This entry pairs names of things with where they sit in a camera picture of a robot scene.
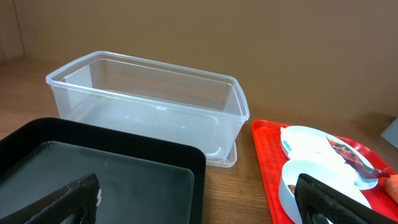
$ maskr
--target white plate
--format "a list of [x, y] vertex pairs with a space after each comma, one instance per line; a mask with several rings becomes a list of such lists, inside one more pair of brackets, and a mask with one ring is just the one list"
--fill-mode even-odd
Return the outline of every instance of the white plate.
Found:
[[300, 174], [308, 174], [371, 209], [368, 200], [366, 200], [365, 196], [359, 191], [359, 189], [353, 185], [340, 181], [339, 174], [330, 168], [315, 161], [299, 159], [291, 160], [287, 161], [282, 168], [278, 197], [285, 213], [296, 224], [302, 224], [302, 220], [294, 195], [289, 190], [288, 185], [296, 185]]
[[[281, 131], [280, 134], [280, 141], [281, 141], [281, 146], [282, 150], [284, 151], [286, 157], [290, 159], [289, 154], [294, 151], [294, 148], [292, 148], [289, 145], [289, 137], [288, 135], [300, 135], [300, 140], [303, 141], [303, 146], [308, 145], [312, 149], [317, 149], [317, 150], [325, 150], [325, 151], [332, 151], [333, 148], [329, 145], [328, 140], [326, 137], [329, 139], [340, 143], [344, 144], [345, 146], [349, 147], [362, 161], [365, 165], [367, 165], [370, 168], [373, 168], [372, 164], [364, 157], [362, 154], [360, 154], [357, 150], [352, 148], [350, 145], [347, 143], [343, 142], [342, 140], [328, 134], [324, 133], [323, 131], [319, 131], [317, 129], [305, 127], [305, 126], [290, 126], [285, 128], [284, 130]], [[359, 190], [367, 190], [375, 187], [377, 185], [377, 179], [366, 179], [360, 176], [358, 171], [355, 171], [358, 176], [354, 180], [354, 185], [357, 187]]]

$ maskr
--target transparent storage box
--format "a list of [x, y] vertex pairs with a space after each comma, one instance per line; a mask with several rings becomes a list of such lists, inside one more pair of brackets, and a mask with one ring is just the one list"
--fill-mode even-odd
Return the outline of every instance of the transparent storage box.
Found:
[[46, 80], [63, 119], [194, 146], [214, 166], [237, 159], [249, 109], [233, 77], [94, 52]]

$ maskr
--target wooden tabletop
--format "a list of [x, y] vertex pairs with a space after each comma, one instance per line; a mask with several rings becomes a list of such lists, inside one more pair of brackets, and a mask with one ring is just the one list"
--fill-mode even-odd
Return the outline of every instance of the wooden tabletop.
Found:
[[[24, 58], [0, 64], [0, 139], [33, 119], [58, 117], [45, 76], [59, 66]], [[379, 127], [258, 103], [250, 103], [249, 109], [251, 118], [236, 140], [235, 166], [206, 168], [204, 223], [272, 223], [250, 127], [255, 119], [311, 126], [355, 139], [398, 170], [398, 149], [380, 138]]]

